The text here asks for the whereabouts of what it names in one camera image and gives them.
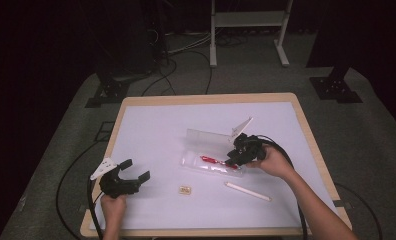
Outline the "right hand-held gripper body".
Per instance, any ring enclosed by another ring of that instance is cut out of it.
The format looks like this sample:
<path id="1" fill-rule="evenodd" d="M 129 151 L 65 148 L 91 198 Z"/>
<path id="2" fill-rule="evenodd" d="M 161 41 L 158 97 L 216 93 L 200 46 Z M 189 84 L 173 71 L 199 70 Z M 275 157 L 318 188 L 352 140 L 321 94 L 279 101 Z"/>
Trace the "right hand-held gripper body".
<path id="1" fill-rule="evenodd" d="M 237 158 L 231 159 L 231 161 L 246 161 L 247 163 L 252 162 L 254 159 L 264 159 L 266 154 L 262 149 L 263 141 L 257 136 L 247 136 L 244 130 L 253 120 L 249 117 L 247 120 L 239 124 L 232 129 L 231 143 L 234 146 L 233 150 L 237 150 L 241 155 Z"/>

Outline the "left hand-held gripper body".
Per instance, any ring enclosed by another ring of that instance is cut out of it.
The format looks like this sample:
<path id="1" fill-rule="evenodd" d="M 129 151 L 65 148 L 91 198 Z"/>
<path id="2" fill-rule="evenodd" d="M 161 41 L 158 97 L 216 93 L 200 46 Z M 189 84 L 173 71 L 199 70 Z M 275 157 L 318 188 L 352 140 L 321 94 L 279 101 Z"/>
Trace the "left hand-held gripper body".
<path id="1" fill-rule="evenodd" d="M 89 177 L 90 180 L 100 178 L 99 186 L 101 191 L 116 198 L 120 195 L 132 195 L 139 191 L 142 185 L 137 179 L 126 180 L 119 177 L 121 170 L 111 158 L 105 157 L 95 171 Z"/>

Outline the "red pen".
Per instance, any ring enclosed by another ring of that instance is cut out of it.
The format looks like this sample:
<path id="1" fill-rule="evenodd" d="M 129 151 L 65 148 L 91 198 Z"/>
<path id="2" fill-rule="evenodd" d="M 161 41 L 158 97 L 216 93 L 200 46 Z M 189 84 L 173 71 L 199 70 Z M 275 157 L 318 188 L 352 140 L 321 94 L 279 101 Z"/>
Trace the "red pen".
<path id="1" fill-rule="evenodd" d="M 207 163 L 212 163 L 212 164 L 220 164 L 223 165 L 225 167 L 231 168 L 231 169 L 239 169 L 239 167 L 237 165 L 229 165 L 224 161 L 219 161 L 217 159 L 208 157 L 208 156 L 200 156 L 201 160 Z"/>

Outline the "white pen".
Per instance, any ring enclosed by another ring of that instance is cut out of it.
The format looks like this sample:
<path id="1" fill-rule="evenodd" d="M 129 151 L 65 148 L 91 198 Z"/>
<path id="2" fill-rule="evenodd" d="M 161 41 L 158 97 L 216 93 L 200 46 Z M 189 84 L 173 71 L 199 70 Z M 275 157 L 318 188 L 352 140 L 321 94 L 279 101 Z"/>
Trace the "white pen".
<path id="1" fill-rule="evenodd" d="M 272 201 L 272 198 L 269 197 L 269 196 L 266 196 L 266 195 L 257 193 L 257 192 L 255 192 L 255 191 L 252 191 L 252 190 L 249 190 L 249 189 L 246 189 L 246 188 L 241 187 L 241 186 L 239 186 L 239 185 L 235 185 L 235 184 L 233 184 L 233 183 L 231 183 L 231 182 L 225 182 L 224 185 L 227 186 L 227 187 L 229 187 L 229 188 L 231 188 L 231 189 L 234 189 L 234 190 L 240 191 L 240 192 L 242 192 L 242 193 L 248 194 L 248 195 L 250 195 L 250 196 L 253 196 L 253 197 L 256 197 L 256 198 L 259 198 L 259 199 L 268 201 L 268 202 L 271 202 L 271 201 Z"/>

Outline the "clear plastic pencil case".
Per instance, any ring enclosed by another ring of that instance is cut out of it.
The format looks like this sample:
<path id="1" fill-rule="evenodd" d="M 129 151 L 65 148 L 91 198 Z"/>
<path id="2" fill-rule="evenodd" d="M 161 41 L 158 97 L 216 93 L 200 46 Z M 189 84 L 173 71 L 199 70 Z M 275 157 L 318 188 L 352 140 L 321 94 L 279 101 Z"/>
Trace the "clear plastic pencil case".
<path id="1" fill-rule="evenodd" d="M 227 153 L 233 149 L 233 144 L 228 135 L 188 129 L 181 165 L 191 170 L 206 173 L 242 177 L 245 173 L 245 169 L 242 167 L 238 166 L 239 169 L 231 169 L 220 164 L 204 162 L 200 158 L 200 156 L 208 156 L 225 162 L 229 159 Z"/>

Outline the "person's left hand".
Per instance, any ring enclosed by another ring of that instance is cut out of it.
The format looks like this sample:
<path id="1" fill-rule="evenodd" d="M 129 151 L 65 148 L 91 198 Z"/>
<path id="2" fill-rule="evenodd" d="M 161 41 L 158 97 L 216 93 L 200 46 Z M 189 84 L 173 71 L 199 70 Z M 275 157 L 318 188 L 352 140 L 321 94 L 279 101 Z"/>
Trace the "person's left hand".
<path id="1" fill-rule="evenodd" d="M 101 207 L 104 214 L 107 230 L 120 229 L 127 207 L 126 200 L 126 195 L 120 195 L 116 198 L 104 195 L 101 198 Z"/>

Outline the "person's right hand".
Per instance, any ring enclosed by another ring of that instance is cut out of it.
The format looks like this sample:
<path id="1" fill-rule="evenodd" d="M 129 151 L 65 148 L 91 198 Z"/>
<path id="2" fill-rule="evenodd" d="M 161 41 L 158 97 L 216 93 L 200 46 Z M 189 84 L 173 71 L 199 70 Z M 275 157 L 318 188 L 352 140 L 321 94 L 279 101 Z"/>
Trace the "person's right hand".
<path id="1" fill-rule="evenodd" d="M 247 163 L 248 168 L 259 168 L 267 174 L 283 180 L 287 180 L 295 174 L 295 170 L 280 151 L 269 145 L 264 145 L 263 150 L 266 154 L 265 158 Z"/>

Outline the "white table mat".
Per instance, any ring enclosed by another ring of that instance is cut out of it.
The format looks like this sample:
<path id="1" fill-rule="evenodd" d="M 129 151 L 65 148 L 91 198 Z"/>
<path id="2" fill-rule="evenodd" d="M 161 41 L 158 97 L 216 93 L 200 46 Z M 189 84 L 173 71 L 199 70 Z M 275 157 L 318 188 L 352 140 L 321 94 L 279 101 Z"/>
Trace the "white table mat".
<path id="1" fill-rule="evenodd" d="M 195 129 L 228 135 L 249 117 L 248 135 L 263 135 L 278 143 L 295 170 L 327 204 L 333 203 L 315 159 L 289 102 L 129 106 L 110 154 L 133 165 L 121 172 L 133 179 L 150 172 L 150 179 L 127 199 L 126 230 L 240 229 L 297 227 L 296 198 L 288 185 L 260 169 L 246 169 L 242 177 L 206 173 L 181 165 L 186 131 Z M 231 182 L 269 196 L 271 202 L 224 185 Z M 192 188 L 190 195 L 180 186 Z"/>

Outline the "wooden edged table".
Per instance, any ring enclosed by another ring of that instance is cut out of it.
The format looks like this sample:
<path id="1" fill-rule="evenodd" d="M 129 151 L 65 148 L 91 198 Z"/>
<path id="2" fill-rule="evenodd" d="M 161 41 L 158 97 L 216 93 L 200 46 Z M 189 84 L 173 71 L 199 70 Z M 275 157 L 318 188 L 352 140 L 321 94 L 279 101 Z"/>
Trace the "wooden edged table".
<path id="1" fill-rule="evenodd" d="M 109 140 L 106 157 L 110 157 L 117 132 L 121 125 L 124 112 L 129 106 L 169 106 L 169 105 L 202 105 L 202 104 L 241 104 L 241 103 L 275 103 L 289 102 L 298 117 L 299 124 L 304 132 L 311 153 L 315 159 L 316 167 L 322 181 L 333 200 L 340 197 L 333 184 L 329 171 L 325 165 L 318 145 L 312 134 L 305 114 L 297 97 L 292 93 L 261 93 L 261 94 L 222 94 L 222 95 L 189 95 L 189 96 L 152 96 L 152 97 L 128 97 L 123 100 L 118 113 L 115 126 Z M 328 205 L 342 220 L 348 215 L 344 208 Z M 263 227 L 263 228 L 240 228 L 240 229 L 169 229 L 169 230 L 126 230 L 122 227 L 121 234 L 124 237 L 222 237 L 222 236 L 281 236 L 301 234 L 301 224 L 297 227 Z"/>

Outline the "black stand base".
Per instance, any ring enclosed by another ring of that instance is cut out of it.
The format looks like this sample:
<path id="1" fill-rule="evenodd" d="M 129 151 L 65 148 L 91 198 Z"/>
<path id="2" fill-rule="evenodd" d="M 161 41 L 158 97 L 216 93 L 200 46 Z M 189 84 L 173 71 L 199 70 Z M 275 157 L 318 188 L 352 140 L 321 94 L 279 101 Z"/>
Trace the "black stand base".
<path id="1" fill-rule="evenodd" d="M 103 104 L 121 103 L 127 96 L 129 84 L 115 80 L 108 74 L 97 74 L 99 85 L 93 97 L 89 98 L 86 108 L 99 108 Z"/>
<path id="2" fill-rule="evenodd" d="M 335 66 L 326 77 L 311 77 L 310 82 L 321 100 L 336 100 L 338 103 L 362 103 L 344 77 L 349 66 Z"/>

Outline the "white metal stand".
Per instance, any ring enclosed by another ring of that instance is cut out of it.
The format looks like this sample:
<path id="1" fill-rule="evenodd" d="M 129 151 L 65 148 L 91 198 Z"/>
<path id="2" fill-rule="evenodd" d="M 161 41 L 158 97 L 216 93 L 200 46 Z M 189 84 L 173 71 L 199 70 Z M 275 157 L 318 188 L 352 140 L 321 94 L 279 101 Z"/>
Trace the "white metal stand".
<path id="1" fill-rule="evenodd" d="M 216 29 L 237 27 L 279 27 L 280 33 L 274 39 L 275 49 L 283 67 L 290 65 L 283 48 L 294 0 L 287 0 L 284 10 L 257 12 L 217 12 L 216 0 L 211 0 L 209 65 L 217 66 Z"/>

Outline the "black floor frame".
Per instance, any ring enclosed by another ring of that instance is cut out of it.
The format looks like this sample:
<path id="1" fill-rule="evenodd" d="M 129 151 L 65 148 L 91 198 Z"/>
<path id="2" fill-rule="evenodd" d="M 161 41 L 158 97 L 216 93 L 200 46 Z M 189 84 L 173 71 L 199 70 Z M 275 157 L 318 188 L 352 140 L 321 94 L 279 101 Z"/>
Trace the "black floor frame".
<path id="1" fill-rule="evenodd" d="M 94 140 L 96 142 L 108 142 L 111 137 L 114 125 L 114 121 L 103 121 L 95 135 Z"/>

